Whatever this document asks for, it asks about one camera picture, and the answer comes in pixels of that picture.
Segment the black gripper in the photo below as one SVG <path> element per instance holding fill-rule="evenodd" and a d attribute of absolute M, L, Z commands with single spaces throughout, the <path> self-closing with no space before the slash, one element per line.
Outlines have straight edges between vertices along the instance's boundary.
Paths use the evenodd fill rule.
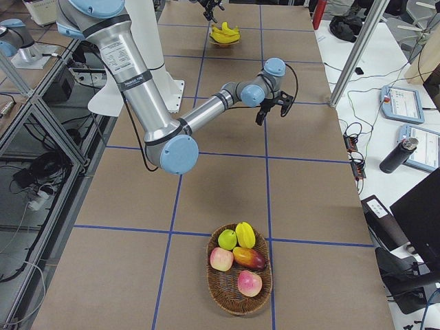
<path fill-rule="evenodd" d="M 275 105 L 278 105 L 278 97 L 272 99 L 265 98 L 260 104 L 260 110 L 256 115 L 255 123 L 257 125 L 262 125 L 267 113 L 269 113 Z"/>
<path fill-rule="evenodd" d="M 205 8 L 203 15 L 205 16 L 207 21 L 214 21 L 213 10 L 216 7 L 219 7 L 221 10 L 223 10 L 223 5 L 221 0 L 203 0 L 202 6 Z"/>

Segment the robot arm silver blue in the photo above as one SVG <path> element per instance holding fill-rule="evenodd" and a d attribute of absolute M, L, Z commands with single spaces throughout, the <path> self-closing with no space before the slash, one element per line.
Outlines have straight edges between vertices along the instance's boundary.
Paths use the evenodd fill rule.
<path fill-rule="evenodd" d="M 262 124 L 275 105 L 286 116 L 294 97 L 281 91 L 286 64 L 268 59 L 251 81 L 229 82 L 207 101 L 178 119 L 171 117 L 163 99 L 165 89 L 152 65 L 163 63 L 152 1 L 57 1 L 58 31 L 93 43 L 123 98 L 134 110 L 144 134 L 144 154 L 168 173 L 182 175 L 197 162 L 199 147 L 192 134 L 237 102 L 259 107 Z"/>

